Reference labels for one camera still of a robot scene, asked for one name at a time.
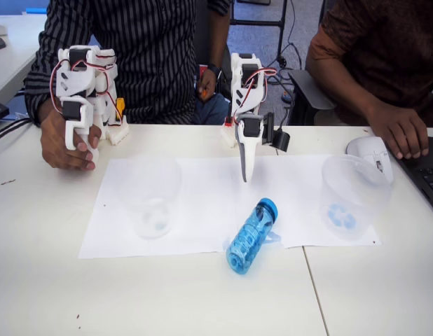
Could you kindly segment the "striped shirt person left hand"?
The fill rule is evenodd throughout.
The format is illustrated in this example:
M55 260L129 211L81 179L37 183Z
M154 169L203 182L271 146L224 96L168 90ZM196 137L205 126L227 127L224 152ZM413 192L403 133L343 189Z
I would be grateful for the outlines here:
M198 99L202 102L207 102L209 99L211 99L215 93L216 84L217 84L217 76L212 70L206 69L202 73L202 76L198 81L198 85L197 85Z

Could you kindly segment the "brown shirt person right hand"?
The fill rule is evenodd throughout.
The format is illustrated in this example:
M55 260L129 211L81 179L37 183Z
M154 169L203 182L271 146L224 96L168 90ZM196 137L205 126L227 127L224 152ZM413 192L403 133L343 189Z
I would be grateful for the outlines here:
M429 153L427 127L413 109L379 105L366 119L397 159L417 159Z

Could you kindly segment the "striped shirt person right hand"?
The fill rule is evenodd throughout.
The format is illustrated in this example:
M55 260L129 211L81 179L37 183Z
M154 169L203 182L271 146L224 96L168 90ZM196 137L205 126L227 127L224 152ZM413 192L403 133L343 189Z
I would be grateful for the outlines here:
M96 149L101 137L99 127L90 128L88 140L73 133L74 149L65 146L66 121L56 110L50 111L41 123L41 147L43 159L52 167L63 170L92 171L95 163L91 148Z

